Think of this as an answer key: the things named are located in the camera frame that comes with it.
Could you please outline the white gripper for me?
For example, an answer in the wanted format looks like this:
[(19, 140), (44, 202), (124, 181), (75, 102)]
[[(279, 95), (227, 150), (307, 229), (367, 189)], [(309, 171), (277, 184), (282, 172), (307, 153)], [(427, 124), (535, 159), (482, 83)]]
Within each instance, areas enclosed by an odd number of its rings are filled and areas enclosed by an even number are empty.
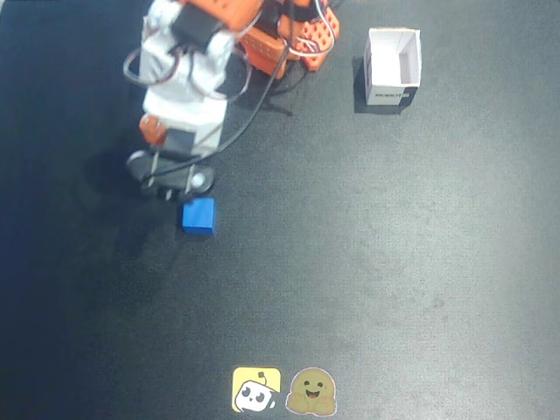
[(166, 152), (211, 154), (220, 145), (227, 106), (223, 100), (172, 101), (148, 92), (138, 127), (147, 144)]

